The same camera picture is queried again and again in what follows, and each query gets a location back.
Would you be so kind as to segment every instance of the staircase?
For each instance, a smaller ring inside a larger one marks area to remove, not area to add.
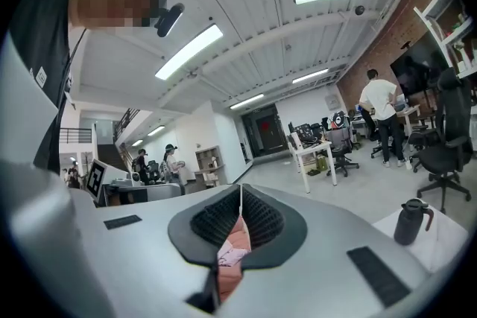
[[[98,159],[118,170],[129,172],[114,144],[99,144]]]

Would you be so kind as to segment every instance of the railing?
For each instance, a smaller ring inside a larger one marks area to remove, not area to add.
[[[91,143],[91,129],[60,129],[60,143]]]
[[[133,157],[131,156],[131,154],[129,154],[129,151],[127,151],[126,145],[124,143],[121,143],[119,145],[119,155],[121,156],[122,161],[126,165],[126,168],[129,171],[132,171]]]
[[[136,117],[138,112],[138,109],[126,110],[126,113],[122,116],[121,120],[114,126],[114,142],[118,140],[119,136],[128,126],[128,124],[133,120],[133,118]]]

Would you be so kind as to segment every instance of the backpack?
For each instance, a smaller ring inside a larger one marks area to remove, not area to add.
[[[141,171],[141,166],[138,165],[137,158],[133,159],[133,162],[131,163],[131,168],[133,169],[133,172],[140,172]]]
[[[162,161],[159,167],[159,176],[161,178],[164,178],[164,181],[166,183],[170,183],[170,181],[172,180],[172,172],[166,161]]]

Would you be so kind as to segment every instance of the white t-shirt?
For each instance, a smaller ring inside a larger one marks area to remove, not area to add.
[[[364,87],[359,102],[371,104],[376,111],[376,118],[384,121],[396,114],[396,110],[389,103],[396,88],[396,85],[386,80],[371,80]]]
[[[179,173],[179,168],[175,170],[174,168],[177,167],[177,165],[173,165],[177,162],[177,160],[172,156],[172,155],[167,155],[167,166],[169,166],[169,170],[173,174],[178,174]]]

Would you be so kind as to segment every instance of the person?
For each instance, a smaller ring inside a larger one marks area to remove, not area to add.
[[[143,182],[145,185],[149,185],[149,177],[148,173],[146,171],[146,162],[145,162],[145,156],[147,156],[146,150],[145,149],[140,149],[138,152],[139,156],[136,159],[136,172],[139,174],[139,178],[141,179],[141,182]]]
[[[397,156],[397,167],[404,163],[404,154],[402,153],[402,134],[399,131],[399,122],[397,120],[394,105],[397,98],[397,86],[393,83],[378,78],[378,71],[370,69],[367,71],[367,78],[370,82],[364,87],[359,99],[359,106],[371,112],[372,107],[375,110],[375,116],[378,120],[379,135],[381,136],[382,155],[384,157],[383,165],[387,168],[389,164],[389,129],[394,139],[394,147]]]
[[[78,165],[73,163],[73,166],[68,170],[69,180],[68,180],[68,187],[70,188],[80,188],[80,180],[78,173]]]
[[[168,144],[165,146],[165,153],[164,153],[164,162],[171,172],[171,183],[176,183],[180,186],[180,194],[185,195],[186,194],[186,188],[184,187],[184,184],[182,184],[180,180],[180,175],[179,175],[179,170],[186,165],[184,162],[178,162],[174,158],[174,151],[177,149],[172,144]]]
[[[63,169],[63,180],[66,184],[68,184],[68,170],[66,170],[65,168]]]
[[[38,168],[60,173],[59,134],[71,65],[70,32],[74,28],[156,26],[156,20],[165,15],[165,3],[166,0],[20,1],[9,24],[13,44],[31,76],[58,108],[34,159]]]

